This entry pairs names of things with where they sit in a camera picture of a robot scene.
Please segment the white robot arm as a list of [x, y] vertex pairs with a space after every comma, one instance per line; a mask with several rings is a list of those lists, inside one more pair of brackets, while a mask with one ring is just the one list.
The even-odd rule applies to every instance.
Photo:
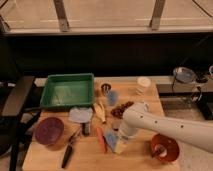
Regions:
[[213, 153], [213, 124], [151, 114], [145, 102], [136, 102], [123, 113], [118, 137], [128, 142], [139, 129], [160, 133]]

